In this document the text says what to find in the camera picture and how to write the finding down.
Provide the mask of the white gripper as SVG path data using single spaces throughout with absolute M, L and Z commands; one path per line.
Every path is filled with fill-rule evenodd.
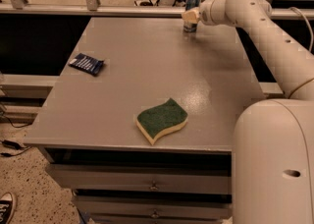
M 226 0 L 206 0 L 195 7 L 182 13 L 185 23 L 197 24 L 201 21 L 206 26 L 226 25 Z

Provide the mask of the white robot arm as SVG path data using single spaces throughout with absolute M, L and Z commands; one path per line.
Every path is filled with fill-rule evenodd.
M 271 14 L 266 0 L 206 0 L 182 17 L 242 28 L 284 94 L 249 106 L 235 124 L 233 224 L 314 224 L 314 56 Z

